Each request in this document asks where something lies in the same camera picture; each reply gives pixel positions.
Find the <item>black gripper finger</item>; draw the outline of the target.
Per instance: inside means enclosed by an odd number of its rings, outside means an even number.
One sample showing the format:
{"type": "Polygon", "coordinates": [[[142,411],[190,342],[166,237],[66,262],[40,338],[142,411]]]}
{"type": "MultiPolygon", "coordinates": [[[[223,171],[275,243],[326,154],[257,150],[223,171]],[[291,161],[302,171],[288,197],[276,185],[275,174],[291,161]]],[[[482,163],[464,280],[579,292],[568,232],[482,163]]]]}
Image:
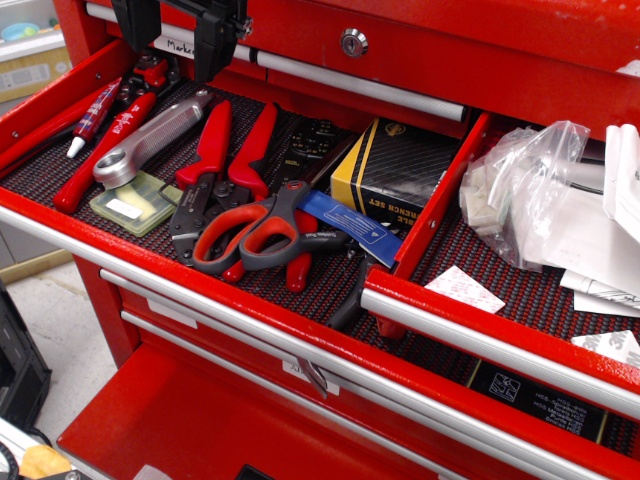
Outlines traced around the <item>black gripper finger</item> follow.
{"type": "Polygon", "coordinates": [[[252,30],[245,10],[205,10],[196,18],[194,31],[194,79],[207,83],[233,58],[237,42],[252,30]]]}
{"type": "Polygon", "coordinates": [[[161,12],[157,0],[112,0],[124,40],[141,51],[161,35],[161,12]]]}

